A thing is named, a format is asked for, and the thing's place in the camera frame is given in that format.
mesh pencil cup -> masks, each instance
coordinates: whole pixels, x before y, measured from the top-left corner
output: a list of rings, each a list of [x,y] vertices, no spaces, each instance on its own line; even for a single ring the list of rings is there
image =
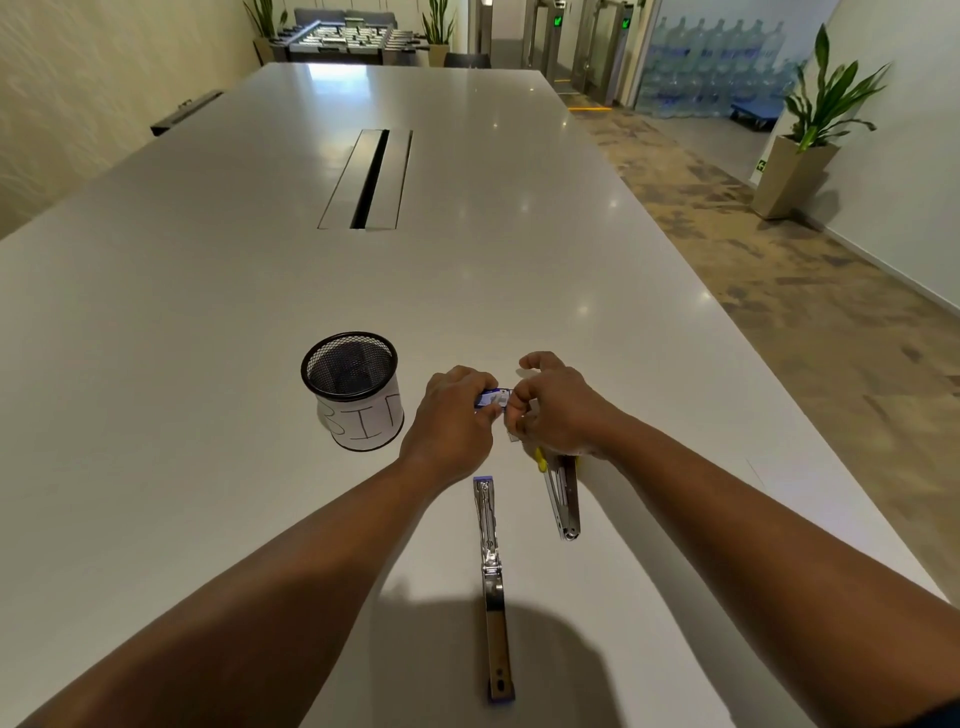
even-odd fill
[[[342,448],[382,448],[403,428],[396,349],[382,336],[347,331],[325,338],[300,365],[326,428]]]

stacked water bottles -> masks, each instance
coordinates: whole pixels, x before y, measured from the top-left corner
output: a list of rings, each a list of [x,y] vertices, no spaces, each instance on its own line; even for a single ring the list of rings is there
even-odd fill
[[[776,68],[786,41],[783,23],[771,33],[763,32],[761,20],[752,28],[743,20],[728,30],[725,25],[721,20],[707,28],[701,18],[687,28],[684,17],[667,28],[662,18],[647,52],[636,110],[660,118],[706,117],[729,116],[731,104],[758,97],[782,104],[796,80],[795,63]]]

snake plant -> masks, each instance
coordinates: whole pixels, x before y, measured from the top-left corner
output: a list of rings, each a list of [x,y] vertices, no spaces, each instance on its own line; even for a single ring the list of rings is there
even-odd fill
[[[447,0],[430,0],[430,17],[428,18],[426,13],[422,14],[423,32],[431,45],[449,45],[453,37],[453,24],[457,20],[457,14],[455,12],[450,22],[444,27],[446,3]]]
[[[253,27],[261,37],[276,37],[276,31],[282,28],[287,22],[287,9],[284,8],[280,14],[280,22],[274,25],[274,0],[251,0],[253,7],[244,0],[243,7],[247,9],[247,16]]]
[[[856,74],[860,70],[859,63],[854,61],[849,66],[841,63],[828,79],[830,39],[827,35],[827,27],[824,25],[820,26],[820,33],[817,34],[814,55],[820,69],[817,74],[817,103],[811,103],[806,93],[806,80],[802,66],[797,67],[797,76],[800,79],[799,93],[794,92],[786,97],[786,107],[797,117],[792,133],[787,134],[786,138],[797,142],[797,154],[805,152],[810,147],[827,146],[833,138],[846,136],[850,132],[841,127],[847,124],[862,124],[871,132],[876,131],[876,125],[869,121],[841,117],[886,88],[877,84],[890,67],[890,63],[887,63],[873,76],[853,85]]]

hand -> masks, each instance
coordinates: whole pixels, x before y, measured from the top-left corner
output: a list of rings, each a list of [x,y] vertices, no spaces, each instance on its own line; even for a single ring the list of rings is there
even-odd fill
[[[528,353],[523,369],[540,374],[522,379],[507,402],[507,429],[521,440],[568,455],[599,454],[599,433],[620,410],[594,392],[583,375],[553,352]],[[538,406],[531,409],[530,401]]]
[[[473,403],[485,389],[495,387],[493,375],[470,367],[430,377],[417,417],[400,445],[400,461],[441,489],[473,474],[490,454],[491,427],[501,410],[493,403],[474,412]]]

forearm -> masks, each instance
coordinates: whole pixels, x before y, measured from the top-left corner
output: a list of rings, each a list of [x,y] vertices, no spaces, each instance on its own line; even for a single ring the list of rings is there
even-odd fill
[[[439,491],[394,464],[201,587],[25,726],[297,726]]]
[[[948,604],[649,425],[598,440],[811,713],[876,728],[960,695]]]

